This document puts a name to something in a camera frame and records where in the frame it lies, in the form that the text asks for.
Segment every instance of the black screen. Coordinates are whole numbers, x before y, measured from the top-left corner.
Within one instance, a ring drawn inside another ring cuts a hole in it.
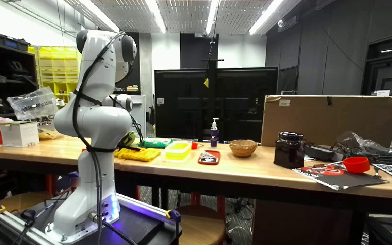
[[[204,70],[155,71],[156,137],[208,139],[208,112],[214,112],[220,142],[259,142],[263,97],[276,93],[277,68],[217,70],[208,88],[205,78]],[[209,98],[209,90],[214,90],[214,98]]]

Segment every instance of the spray bottle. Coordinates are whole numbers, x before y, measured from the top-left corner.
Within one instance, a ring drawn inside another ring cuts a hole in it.
[[[210,139],[209,139],[210,147],[216,147],[219,142],[219,128],[217,128],[216,120],[219,119],[214,119],[214,117],[212,119]]]

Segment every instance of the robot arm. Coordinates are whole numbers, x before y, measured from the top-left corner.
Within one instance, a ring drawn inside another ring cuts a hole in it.
[[[135,45],[129,36],[108,32],[81,32],[76,41],[81,52],[77,93],[55,115],[55,128],[63,135],[91,138],[92,147],[111,150],[115,146],[110,143],[119,141],[112,139],[116,137],[115,131],[126,132],[131,124],[130,117],[127,112],[115,115],[111,112],[116,112],[115,109],[92,107],[108,105],[107,98],[114,92],[114,83],[126,77],[129,63],[134,60]]]
[[[123,108],[108,107],[108,97],[135,56],[134,41],[123,33],[82,32],[76,44],[81,52],[77,92],[55,113],[54,126],[58,132],[82,141],[86,151],[77,160],[78,186],[58,207],[48,229],[50,237],[67,244],[93,233],[101,220],[118,220],[112,151],[131,120]]]

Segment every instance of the ceiling light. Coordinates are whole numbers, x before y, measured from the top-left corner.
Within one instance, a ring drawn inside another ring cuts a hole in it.
[[[282,0],[272,0],[272,3],[266,7],[265,11],[262,11],[262,15],[259,19],[254,22],[254,25],[250,28],[248,34],[253,36],[265,22],[266,19],[278,9]]]
[[[110,28],[112,32],[119,32],[118,26],[111,22],[110,18],[107,18],[95,4],[92,4],[89,0],[78,0],[88,11],[91,11],[96,18],[99,18],[107,28]]]
[[[206,36],[210,33],[212,25],[214,22],[214,14],[217,13],[219,0],[210,0],[208,21],[206,21]]]
[[[149,11],[152,13],[152,15],[155,18],[155,24],[159,28],[159,30],[161,33],[165,33],[165,26],[164,26],[163,18],[159,14],[159,9],[157,9],[156,2],[155,0],[144,0],[144,2],[145,2],[146,7],[149,9]]]

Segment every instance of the yellow object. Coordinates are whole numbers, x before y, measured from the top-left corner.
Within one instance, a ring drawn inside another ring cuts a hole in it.
[[[63,102],[77,86],[80,55],[73,47],[28,47],[35,55],[37,83]]]
[[[121,149],[114,151],[115,158],[121,160],[133,160],[141,162],[149,162],[159,156],[159,150],[155,149],[140,149],[140,151],[134,151],[130,149]]]
[[[37,130],[37,139],[39,141],[51,141],[51,139],[58,139],[58,138],[62,138],[62,135],[58,134],[57,131],[50,131],[50,130],[44,130],[44,128]]]
[[[1,206],[0,214],[5,213],[5,206]]]
[[[135,85],[126,86],[126,92],[138,92],[138,86]]]
[[[165,147],[165,161],[184,161],[191,151],[191,143],[176,141]]]
[[[165,211],[165,218],[167,218],[167,220],[171,220],[170,213],[171,213],[171,210],[167,210],[167,211]]]
[[[206,89],[209,89],[209,79],[208,79],[208,78],[205,78],[204,86],[205,86]]]

